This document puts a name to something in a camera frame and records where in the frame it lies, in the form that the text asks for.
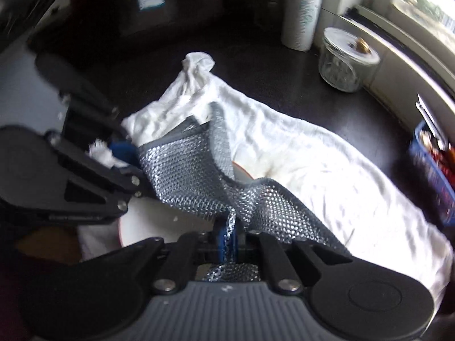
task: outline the glass jar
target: glass jar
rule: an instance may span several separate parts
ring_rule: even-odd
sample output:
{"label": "glass jar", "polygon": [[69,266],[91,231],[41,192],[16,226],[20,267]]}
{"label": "glass jar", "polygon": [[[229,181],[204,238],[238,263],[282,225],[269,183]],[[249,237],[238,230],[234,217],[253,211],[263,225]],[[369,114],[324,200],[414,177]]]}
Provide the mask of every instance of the glass jar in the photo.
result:
{"label": "glass jar", "polygon": [[342,29],[324,29],[319,74],[336,89],[357,91],[379,61],[378,53],[363,39]]}

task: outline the gray mesh fabric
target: gray mesh fabric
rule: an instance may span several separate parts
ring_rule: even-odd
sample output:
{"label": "gray mesh fabric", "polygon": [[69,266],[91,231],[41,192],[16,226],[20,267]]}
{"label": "gray mesh fabric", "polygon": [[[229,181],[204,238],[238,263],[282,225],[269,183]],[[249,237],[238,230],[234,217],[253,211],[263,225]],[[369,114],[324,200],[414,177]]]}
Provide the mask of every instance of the gray mesh fabric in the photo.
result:
{"label": "gray mesh fabric", "polygon": [[[280,241],[314,240],[340,253],[347,249],[291,192],[269,178],[235,181],[221,107],[211,104],[212,120],[199,125],[188,118],[166,136],[139,148],[140,164],[164,203],[212,220],[227,220],[225,241],[236,218],[247,230],[260,230]],[[254,265],[218,265],[209,280],[255,280]]]}

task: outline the paper towel roll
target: paper towel roll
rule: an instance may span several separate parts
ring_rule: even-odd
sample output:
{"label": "paper towel roll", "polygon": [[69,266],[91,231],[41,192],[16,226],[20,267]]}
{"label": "paper towel roll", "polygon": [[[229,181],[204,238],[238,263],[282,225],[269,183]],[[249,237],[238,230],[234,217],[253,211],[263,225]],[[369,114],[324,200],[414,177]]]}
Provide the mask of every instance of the paper towel roll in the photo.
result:
{"label": "paper towel roll", "polygon": [[313,42],[322,0],[286,0],[281,42],[290,49],[307,51]]}

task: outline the white cloth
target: white cloth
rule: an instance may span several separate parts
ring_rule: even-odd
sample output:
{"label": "white cloth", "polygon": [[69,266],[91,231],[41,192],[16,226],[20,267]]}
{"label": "white cloth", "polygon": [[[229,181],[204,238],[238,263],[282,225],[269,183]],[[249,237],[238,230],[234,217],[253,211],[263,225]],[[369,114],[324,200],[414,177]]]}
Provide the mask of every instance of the white cloth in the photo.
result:
{"label": "white cloth", "polygon": [[188,54],[163,96],[123,121],[133,142],[156,140],[190,115],[205,122],[218,102],[233,161],[288,188],[353,255],[419,280],[438,308],[453,250],[421,210],[336,134],[248,98],[211,74],[213,65],[206,53]]}

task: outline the blue plastic container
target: blue plastic container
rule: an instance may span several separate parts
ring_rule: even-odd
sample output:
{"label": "blue plastic container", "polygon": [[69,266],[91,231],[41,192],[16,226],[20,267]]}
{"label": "blue plastic container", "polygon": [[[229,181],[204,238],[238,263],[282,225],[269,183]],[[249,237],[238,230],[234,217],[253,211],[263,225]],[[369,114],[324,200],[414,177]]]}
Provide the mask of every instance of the blue plastic container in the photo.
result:
{"label": "blue plastic container", "polygon": [[430,187],[436,192],[435,203],[441,222],[444,225],[455,225],[455,192],[420,141],[419,132],[422,129],[428,130],[424,121],[420,122],[415,129],[414,139],[409,146],[408,153],[422,177],[428,181]]}

